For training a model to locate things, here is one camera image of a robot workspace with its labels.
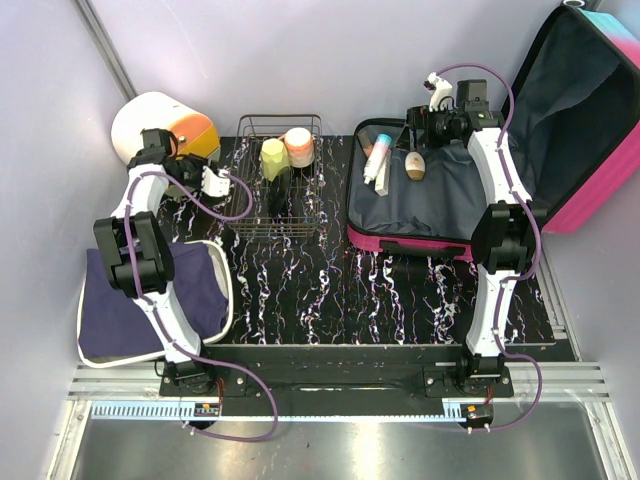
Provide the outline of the white blue pink tube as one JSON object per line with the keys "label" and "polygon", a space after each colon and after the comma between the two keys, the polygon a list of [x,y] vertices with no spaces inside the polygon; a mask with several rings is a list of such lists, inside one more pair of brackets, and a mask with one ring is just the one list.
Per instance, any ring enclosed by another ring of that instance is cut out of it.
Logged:
{"label": "white blue pink tube", "polygon": [[369,184],[377,178],[391,141],[392,138],[387,134],[379,134],[376,137],[363,170],[365,184]]}

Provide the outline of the pink teal cartoon suitcase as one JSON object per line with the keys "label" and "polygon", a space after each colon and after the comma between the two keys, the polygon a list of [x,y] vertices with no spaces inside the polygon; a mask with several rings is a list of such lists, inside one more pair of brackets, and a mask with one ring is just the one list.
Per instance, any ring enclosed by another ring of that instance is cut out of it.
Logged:
{"label": "pink teal cartoon suitcase", "polygon": [[[614,16],[560,6],[542,25],[501,107],[518,175],[540,229],[578,229],[639,166],[639,42]],[[459,141],[411,148],[407,114],[355,130],[347,189],[350,242],[368,252],[470,260],[471,236],[487,203],[478,170]],[[357,133],[392,138],[389,193],[365,184]],[[411,180],[405,157],[426,172]]]}

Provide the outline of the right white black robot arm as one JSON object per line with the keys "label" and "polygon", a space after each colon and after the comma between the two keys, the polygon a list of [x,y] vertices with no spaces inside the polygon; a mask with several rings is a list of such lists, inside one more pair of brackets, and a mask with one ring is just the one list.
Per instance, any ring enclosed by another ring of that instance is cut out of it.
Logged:
{"label": "right white black robot arm", "polygon": [[509,380],[504,333],[513,291],[536,265],[540,232],[532,198],[518,175],[508,146],[507,119],[491,110],[487,83],[463,80],[452,86],[432,73],[425,82],[428,105],[407,113],[413,145],[436,149],[461,142],[479,172],[487,207],[471,236],[478,272],[473,320],[455,365],[440,376],[444,388],[476,396]]}

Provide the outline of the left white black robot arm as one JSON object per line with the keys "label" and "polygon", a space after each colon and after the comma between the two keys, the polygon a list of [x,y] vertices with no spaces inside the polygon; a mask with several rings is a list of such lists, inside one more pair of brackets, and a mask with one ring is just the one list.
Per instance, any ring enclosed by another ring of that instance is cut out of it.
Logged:
{"label": "left white black robot arm", "polygon": [[156,218],[175,167],[177,139],[168,130],[141,131],[142,149],[129,161],[122,200],[93,232],[107,280],[144,313],[164,349],[163,381],[203,396],[215,388],[215,369],[199,362],[203,342],[177,298],[174,258]]}

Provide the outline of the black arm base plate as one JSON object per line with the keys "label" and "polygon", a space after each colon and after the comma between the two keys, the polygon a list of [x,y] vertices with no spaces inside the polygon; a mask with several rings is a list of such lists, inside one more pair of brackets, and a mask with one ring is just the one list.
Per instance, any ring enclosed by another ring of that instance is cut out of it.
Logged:
{"label": "black arm base plate", "polygon": [[427,398],[514,395],[502,357],[472,360],[460,345],[222,345],[205,353],[250,370],[272,390],[379,388]]}

